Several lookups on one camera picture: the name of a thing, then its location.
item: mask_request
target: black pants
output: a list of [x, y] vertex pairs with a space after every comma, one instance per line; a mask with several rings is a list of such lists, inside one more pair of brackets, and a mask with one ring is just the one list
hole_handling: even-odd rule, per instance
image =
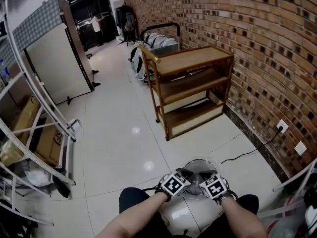
[[[119, 198], [119, 212], [123, 212], [126, 209], [137, 205], [146, 199], [149, 198], [144, 191], [138, 188], [126, 188], [122, 191]], [[239, 204], [257, 214], [259, 210], [259, 199], [254, 195], [244, 195], [239, 198]], [[161, 218], [159, 212], [156, 212], [150, 222], [141, 230], [136, 238], [149, 238], [149, 237], [158, 237], [158, 238], [169, 238], [172, 237], [171, 233], [164, 224], [164, 221]], [[208, 227], [198, 238], [210, 238], [210, 237], [226, 237], [233, 238], [235, 237], [232, 233], [227, 217], [223, 214], [221, 217], [216, 219], [210, 227]]]
[[98, 45], [102, 45], [104, 43], [104, 36], [103, 36], [102, 31], [96, 32], [96, 36], [97, 36]]

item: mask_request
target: power cord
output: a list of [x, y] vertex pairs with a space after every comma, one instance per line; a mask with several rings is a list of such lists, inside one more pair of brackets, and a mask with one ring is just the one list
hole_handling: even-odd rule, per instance
[[255, 149], [255, 150], [253, 150], [252, 152], [249, 152], [249, 153], [244, 153], [244, 154], [241, 154], [241, 155], [239, 155], [238, 157], [236, 157], [236, 158], [234, 158], [234, 159], [227, 159], [227, 160], [224, 160], [223, 162], [221, 162], [221, 164], [223, 164], [223, 163], [225, 163], [226, 161], [234, 161], [234, 160], [236, 160], [236, 159], [239, 159], [240, 157], [242, 157], [242, 156], [244, 156], [244, 155], [247, 155], [247, 154], [250, 154], [250, 153], [253, 153], [253, 152], [255, 152], [255, 151], [257, 151], [257, 150], [259, 150], [261, 147], [264, 147], [264, 146], [266, 146], [267, 144], [270, 144], [275, 138], [276, 138], [276, 136], [281, 132], [283, 130], [283, 127], [282, 126], [280, 126], [279, 128], [278, 128], [278, 131], [277, 131], [277, 133], [275, 134], [275, 136], [268, 142], [268, 143], [266, 143], [266, 144], [264, 144], [264, 145], [261, 145], [261, 146], [259, 146], [257, 149]]

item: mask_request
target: cardboard box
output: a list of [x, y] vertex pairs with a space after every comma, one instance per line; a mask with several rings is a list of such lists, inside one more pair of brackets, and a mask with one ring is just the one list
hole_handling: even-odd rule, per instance
[[[25, 96], [17, 107], [22, 107], [21, 112], [18, 114], [18, 118], [14, 122], [12, 131], [30, 128], [33, 125], [36, 114], [40, 109], [40, 103], [34, 96]], [[17, 134], [16, 137], [25, 145], [30, 132], [23, 132]], [[1, 162], [6, 166], [19, 161], [23, 157], [23, 152], [15, 146], [10, 140], [8, 140], [1, 148], [0, 159]]]
[[[49, 118], [45, 124], [48, 123], [52, 123]], [[62, 141], [63, 135], [55, 125], [44, 127], [35, 154], [45, 163], [57, 167]]]

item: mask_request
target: watch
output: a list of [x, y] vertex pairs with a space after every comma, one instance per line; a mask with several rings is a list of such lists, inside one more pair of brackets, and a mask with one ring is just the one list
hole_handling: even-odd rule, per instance
[[223, 202], [223, 200], [227, 197], [232, 197], [230, 192], [225, 192], [224, 194], [222, 194], [218, 199], [217, 199], [217, 203], [219, 203], [219, 205], [221, 205], [221, 203]]

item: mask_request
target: wooden shelf cart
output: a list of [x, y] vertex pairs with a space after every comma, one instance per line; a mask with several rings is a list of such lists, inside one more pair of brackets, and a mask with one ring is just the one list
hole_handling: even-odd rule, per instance
[[[230, 87], [233, 53], [206, 46], [157, 57], [141, 45], [157, 123], [166, 140], [184, 134], [223, 114]], [[158, 96], [156, 105], [154, 92]]]

